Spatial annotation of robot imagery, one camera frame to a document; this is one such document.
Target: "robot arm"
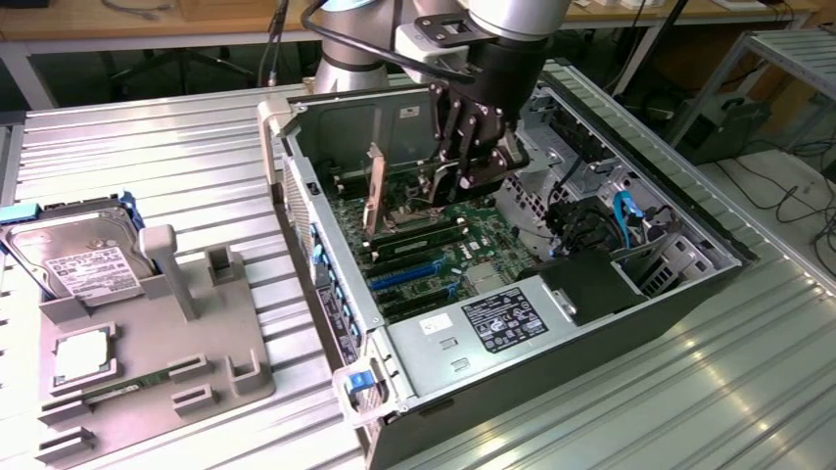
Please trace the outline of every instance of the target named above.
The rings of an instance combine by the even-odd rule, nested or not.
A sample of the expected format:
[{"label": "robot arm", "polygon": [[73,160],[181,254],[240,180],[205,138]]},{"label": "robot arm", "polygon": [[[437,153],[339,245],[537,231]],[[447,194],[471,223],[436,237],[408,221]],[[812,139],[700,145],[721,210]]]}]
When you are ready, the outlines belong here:
[{"label": "robot arm", "polygon": [[[513,132],[571,0],[469,0],[468,10],[453,0],[404,3],[415,13],[400,12],[400,17],[415,19],[396,26],[397,54],[368,42],[349,44],[344,35],[328,34],[327,39],[377,52],[416,81],[431,82],[433,157],[441,165],[429,200],[447,206],[496,191],[505,176],[528,164]],[[303,16],[303,24],[316,30],[305,21]],[[365,23],[364,28],[373,26]]]}]

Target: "metal workbench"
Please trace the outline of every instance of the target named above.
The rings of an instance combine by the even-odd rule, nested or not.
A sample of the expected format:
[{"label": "metal workbench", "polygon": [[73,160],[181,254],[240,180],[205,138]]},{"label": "metal workbench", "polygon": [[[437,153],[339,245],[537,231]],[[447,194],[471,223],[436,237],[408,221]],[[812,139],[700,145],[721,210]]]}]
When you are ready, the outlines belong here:
[{"label": "metal workbench", "polygon": [[745,53],[780,67],[836,101],[836,33],[823,28],[745,32],[703,85],[687,111],[675,118],[668,142],[675,146],[696,121],[708,99],[739,67]]},{"label": "metal workbench", "polygon": [[[781,240],[764,240],[755,219],[583,75],[549,69],[761,261],[663,338],[400,468],[832,467],[833,283]],[[24,149],[9,156],[20,169],[7,173],[15,200],[53,202],[131,187],[149,223],[173,224],[185,258],[227,242],[243,252],[279,389],[83,468],[363,466],[271,214],[255,122],[264,97],[243,91],[32,113],[12,133],[12,149]],[[0,466],[27,469],[36,467],[27,452],[40,425],[28,394],[35,319],[19,306],[32,301],[32,287],[15,267],[4,274]]]}]

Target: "power supply label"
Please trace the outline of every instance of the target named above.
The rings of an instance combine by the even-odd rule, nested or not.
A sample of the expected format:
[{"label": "power supply label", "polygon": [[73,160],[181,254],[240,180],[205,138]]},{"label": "power supply label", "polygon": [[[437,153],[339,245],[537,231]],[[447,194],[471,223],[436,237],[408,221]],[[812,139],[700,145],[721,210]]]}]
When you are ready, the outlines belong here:
[{"label": "power supply label", "polygon": [[92,299],[140,287],[140,281],[117,247],[48,259],[45,264],[79,299]]},{"label": "power supply label", "polygon": [[484,348],[499,353],[548,331],[520,288],[461,307]]}]

